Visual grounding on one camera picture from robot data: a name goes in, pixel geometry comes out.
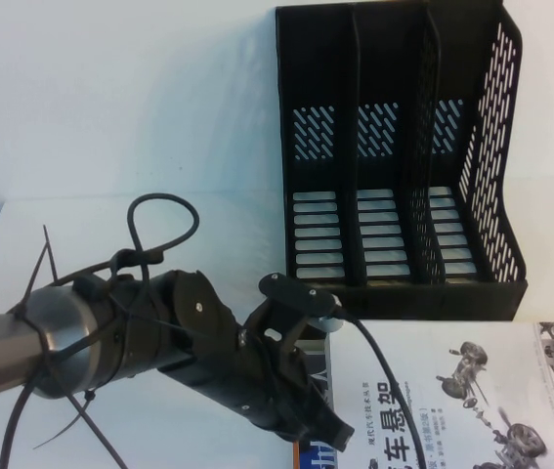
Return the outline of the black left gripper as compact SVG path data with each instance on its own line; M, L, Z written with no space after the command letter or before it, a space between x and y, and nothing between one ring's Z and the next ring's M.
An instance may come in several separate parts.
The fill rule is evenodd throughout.
M283 439L302 439L302 450L320 444L342 451L354 428L333 410L295 347L283 352L254 335L195 338L163 375Z

